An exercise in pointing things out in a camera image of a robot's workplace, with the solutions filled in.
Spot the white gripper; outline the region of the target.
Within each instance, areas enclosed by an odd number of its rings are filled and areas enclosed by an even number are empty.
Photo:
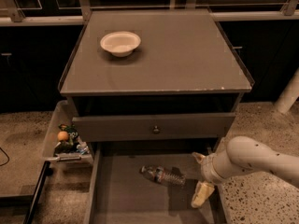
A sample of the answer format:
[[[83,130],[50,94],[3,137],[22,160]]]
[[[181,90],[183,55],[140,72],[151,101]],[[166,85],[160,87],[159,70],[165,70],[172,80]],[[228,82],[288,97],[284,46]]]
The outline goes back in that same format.
[[[205,179],[204,182],[197,183],[192,196],[191,206],[199,208],[214,192],[215,187],[213,185],[218,185],[226,180],[221,172],[221,163],[226,162],[227,158],[222,153],[212,153],[205,156],[204,154],[193,152],[192,156],[201,164],[201,175]]]

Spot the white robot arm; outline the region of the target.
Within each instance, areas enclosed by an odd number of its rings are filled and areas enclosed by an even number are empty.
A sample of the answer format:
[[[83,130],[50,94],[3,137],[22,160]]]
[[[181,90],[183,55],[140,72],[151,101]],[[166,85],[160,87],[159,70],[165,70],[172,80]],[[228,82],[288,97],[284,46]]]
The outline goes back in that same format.
[[[191,206],[201,207],[215,187],[233,176],[267,172],[299,188],[299,158],[276,152],[246,136],[231,139],[225,149],[207,156],[193,152],[200,165],[202,181],[196,185]]]

